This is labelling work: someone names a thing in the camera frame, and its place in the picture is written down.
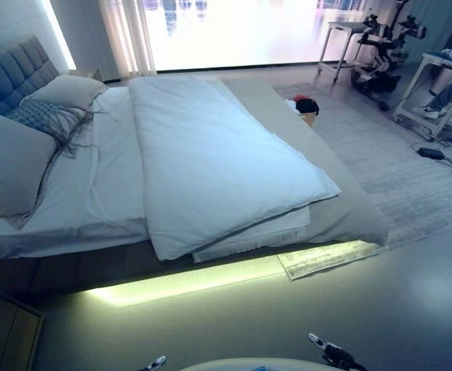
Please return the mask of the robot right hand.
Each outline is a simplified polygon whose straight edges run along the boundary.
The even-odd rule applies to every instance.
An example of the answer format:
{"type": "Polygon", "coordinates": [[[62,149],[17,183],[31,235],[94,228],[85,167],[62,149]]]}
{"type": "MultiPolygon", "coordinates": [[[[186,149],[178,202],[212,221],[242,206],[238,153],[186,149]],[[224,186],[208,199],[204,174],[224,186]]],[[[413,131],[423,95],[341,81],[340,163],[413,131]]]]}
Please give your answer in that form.
{"type": "Polygon", "coordinates": [[[326,342],[311,332],[308,333],[308,339],[322,351],[322,358],[329,366],[343,370],[367,371],[349,352],[338,345],[326,342]]]}

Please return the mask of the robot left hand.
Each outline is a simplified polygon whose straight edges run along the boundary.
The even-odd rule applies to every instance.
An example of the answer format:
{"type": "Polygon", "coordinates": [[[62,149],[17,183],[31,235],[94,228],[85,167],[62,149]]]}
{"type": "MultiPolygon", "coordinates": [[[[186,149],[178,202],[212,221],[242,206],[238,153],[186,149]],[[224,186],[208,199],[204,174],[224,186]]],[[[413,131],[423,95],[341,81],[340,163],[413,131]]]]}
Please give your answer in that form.
{"type": "Polygon", "coordinates": [[[160,368],[163,367],[164,364],[167,363],[167,360],[168,360],[167,356],[160,356],[154,362],[147,365],[144,368],[144,371],[158,371],[158,370],[160,370],[160,368]]]}

